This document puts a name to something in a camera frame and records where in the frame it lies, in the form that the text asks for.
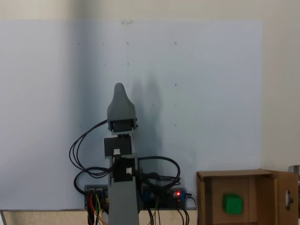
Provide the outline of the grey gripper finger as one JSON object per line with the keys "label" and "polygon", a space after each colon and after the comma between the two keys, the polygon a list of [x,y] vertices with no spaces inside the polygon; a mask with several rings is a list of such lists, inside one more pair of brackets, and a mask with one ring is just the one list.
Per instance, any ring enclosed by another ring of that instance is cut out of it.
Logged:
{"label": "grey gripper finger", "polygon": [[115,84],[111,103],[107,109],[108,113],[134,113],[135,105],[129,100],[125,87],[122,83]]}

